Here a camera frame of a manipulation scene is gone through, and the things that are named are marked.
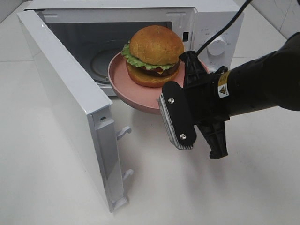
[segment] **black cable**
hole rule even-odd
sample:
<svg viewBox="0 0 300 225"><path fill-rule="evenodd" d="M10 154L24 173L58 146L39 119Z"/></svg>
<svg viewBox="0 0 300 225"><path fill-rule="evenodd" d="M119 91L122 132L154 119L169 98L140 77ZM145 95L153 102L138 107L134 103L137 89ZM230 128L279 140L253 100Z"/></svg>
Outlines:
<svg viewBox="0 0 300 225"><path fill-rule="evenodd" d="M247 5L250 4L252 0L246 0L246 2L241 6L241 8L238 10L238 12L234 15L234 17L231 19L231 21L218 33L216 33L211 39L209 39L207 42L204 43L204 45L201 46L201 48L196 52L196 55L198 56L204 48L206 48L214 39L216 39L218 36L223 34L225 30L227 30L236 20L237 18L241 15L241 13L244 11Z"/></svg>

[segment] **hamburger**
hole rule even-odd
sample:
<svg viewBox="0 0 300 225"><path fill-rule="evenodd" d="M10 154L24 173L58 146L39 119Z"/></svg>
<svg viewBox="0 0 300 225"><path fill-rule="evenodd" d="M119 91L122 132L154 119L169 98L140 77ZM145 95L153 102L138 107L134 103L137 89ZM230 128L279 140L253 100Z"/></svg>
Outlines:
<svg viewBox="0 0 300 225"><path fill-rule="evenodd" d="M146 87L162 87L179 71L179 56L184 52L180 37L158 25L140 29L121 52L130 78Z"/></svg>

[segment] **lettuce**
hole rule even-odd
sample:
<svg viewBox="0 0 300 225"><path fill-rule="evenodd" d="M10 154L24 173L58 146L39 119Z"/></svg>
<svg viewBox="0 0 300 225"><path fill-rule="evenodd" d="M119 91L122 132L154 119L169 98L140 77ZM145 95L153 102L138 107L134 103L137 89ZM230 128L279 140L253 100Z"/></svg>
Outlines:
<svg viewBox="0 0 300 225"><path fill-rule="evenodd" d="M135 67L145 67L146 69L156 69L156 68L162 68L162 70L167 70L171 67L173 67L175 64L167 64L167 65L152 65L152 64L148 64L148 63L144 63L142 61L140 61L138 58L132 56L130 54L129 51L129 44L125 44L121 55L127 60L128 63L130 63L131 65L135 66Z"/></svg>

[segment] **pink plate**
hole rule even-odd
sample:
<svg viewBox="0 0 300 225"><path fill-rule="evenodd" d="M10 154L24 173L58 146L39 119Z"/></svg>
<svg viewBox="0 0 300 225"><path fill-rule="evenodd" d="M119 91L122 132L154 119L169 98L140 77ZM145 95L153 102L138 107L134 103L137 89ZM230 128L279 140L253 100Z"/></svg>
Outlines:
<svg viewBox="0 0 300 225"><path fill-rule="evenodd" d="M112 89L126 104L146 113L160 115L158 98L161 94L162 88L144 87L133 82L128 75L126 61L121 53L118 53L111 60L108 66L108 77L112 85ZM184 63L182 62L174 81L182 87L183 79Z"/></svg>

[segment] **sesame-free bun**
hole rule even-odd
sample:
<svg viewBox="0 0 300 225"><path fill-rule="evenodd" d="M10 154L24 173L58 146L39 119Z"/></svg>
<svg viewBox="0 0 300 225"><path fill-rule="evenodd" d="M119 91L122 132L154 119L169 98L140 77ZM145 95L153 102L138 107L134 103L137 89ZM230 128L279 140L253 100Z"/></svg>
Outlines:
<svg viewBox="0 0 300 225"><path fill-rule="evenodd" d="M131 55L152 65L177 63L184 52L180 37L172 30L158 25L140 29L131 38Z"/></svg>
<svg viewBox="0 0 300 225"><path fill-rule="evenodd" d="M176 75L178 74L179 68L171 75L164 76L164 77L155 77L148 74L143 73L143 70L132 66L128 62L126 62L126 68L130 78L137 84L141 86L151 87L151 88L158 88L162 87L164 83L167 81L171 81L175 79Z"/></svg>

